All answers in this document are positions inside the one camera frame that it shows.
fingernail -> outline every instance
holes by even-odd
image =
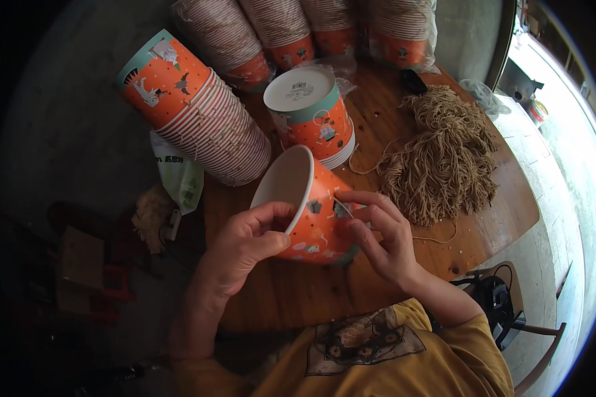
[[[354,222],[352,224],[349,225],[349,228],[354,232],[354,233],[360,233],[362,231],[362,226],[360,226],[359,223]]]
[[[287,248],[292,244],[292,239],[288,234],[283,233],[283,247]]]

left hand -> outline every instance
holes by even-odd
[[[196,286],[218,298],[239,292],[256,263],[290,245],[282,231],[295,213],[291,204],[275,201],[231,217],[201,258],[194,274]]]

green plastic bag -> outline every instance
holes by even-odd
[[[203,191],[203,167],[154,131],[150,131],[150,143],[161,184],[181,209],[181,215],[196,210]]]

round wooden table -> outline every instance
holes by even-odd
[[[463,100],[472,102],[461,86],[445,73],[423,74],[421,79],[428,85],[449,85]],[[397,70],[370,60],[358,60],[354,83],[358,89],[345,99],[360,144],[353,156],[353,166],[367,170],[373,167],[389,142],[403,137],[392,145],[392,149],[401,149],[417,131],[412,112],[398,108],[404,93]],[[262,94],[240,97],[261,129],[273,131]],[[500,146],[493,154],[496,169],[492,179],[500,187],[492,206],[471,215],[462,213],[456,220],[457,234],[449,243],[414,240],[418,262],[447,281],[492,258],[539,219],[536,201],[516,158],[493,123],[488,120],[488,125]],[[273,134],[270,140],[274,154],[278,155],[281,150],[278,140]],[[375,172],[355,174],[348,162],[334,172],[355,190],[379,190]],[[249,208],[259,181],[228,187],[211,177],[206,178],[203,195],[208,247],[230,216]],[[413,235],[444,241],[453,235],[454,227],[450,219],[443,219],[430,228],[413,226]],[[314,266],[271,258],[258,263],[243,289],[229,300],[221,325],[233,332],[305,327],[375,311],[406,298],[402,291],[375,274],[363,253],[346,267]]]

stack of paper cups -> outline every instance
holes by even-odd
[[[236,0],[179,0],[171,7],[176,27],[231,86],[262,92],[271,71],[261,42]]]
[[[381,58],[399,68],[415,68],[424,60],[433,13],[430,2],[375,0],[372,28]]]
[[[285,150],[305,145],[330,170],[353,152],[353,122],[331,71],[316,66],[289,70],[271,82],[263,101]]]
[[[302,0],[302,7],[323,55],[354,55],[357,32],[345,1]]]
[[[281,70],[313,59],[309,23],[300,0],[239,0],[268,57]]]
[[[270,163],[269,140],[225,82],[165,29],[117,76],[115,87],[155,132],[230,186]]]

